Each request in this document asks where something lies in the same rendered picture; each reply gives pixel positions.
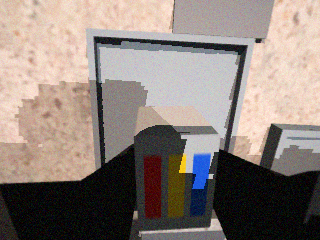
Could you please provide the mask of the tan box with red and blue stripes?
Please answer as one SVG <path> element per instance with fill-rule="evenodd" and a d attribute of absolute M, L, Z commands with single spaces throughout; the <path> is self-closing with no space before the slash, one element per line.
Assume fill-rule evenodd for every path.
<path fill-rule="evenodd" d="M 220 137 L 194 106 L 138 108 L 139 232 L 210 228 Z"/>

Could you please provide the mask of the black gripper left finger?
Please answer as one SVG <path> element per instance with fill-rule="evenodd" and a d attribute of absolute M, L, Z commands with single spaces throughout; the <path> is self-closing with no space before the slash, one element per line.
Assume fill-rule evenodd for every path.
<path fill-rule="evenodd" d="M 134 144 L 79 181 L 0 184 L 0 240 L 129 240 Z"/>

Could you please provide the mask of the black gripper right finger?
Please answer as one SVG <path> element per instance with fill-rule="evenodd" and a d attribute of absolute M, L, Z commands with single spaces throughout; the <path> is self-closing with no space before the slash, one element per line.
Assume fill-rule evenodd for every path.
<path fill-rule="evenodd" d="M 219 149 L 213 208 L 227 240 L 311 240 L 320 171 L 286 176 Z"/>

